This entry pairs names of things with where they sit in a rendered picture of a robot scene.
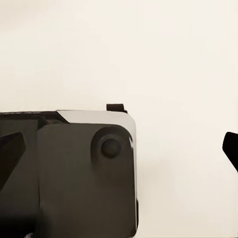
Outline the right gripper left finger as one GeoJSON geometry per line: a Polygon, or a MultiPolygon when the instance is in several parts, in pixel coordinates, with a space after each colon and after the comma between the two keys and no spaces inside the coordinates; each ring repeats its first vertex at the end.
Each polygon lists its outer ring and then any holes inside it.
{"type": "Polygon", "coordinates": [[[0,191],[26,150],[22,132],[0,137],[0,191]]]}

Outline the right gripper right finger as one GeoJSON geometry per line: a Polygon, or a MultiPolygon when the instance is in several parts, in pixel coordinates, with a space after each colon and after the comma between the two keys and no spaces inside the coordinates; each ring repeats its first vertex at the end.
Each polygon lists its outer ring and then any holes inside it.
{"type": "Polygon", "coordinates": [[[222,150],[238,172],[238,134],[226,132],[222,150]]]}

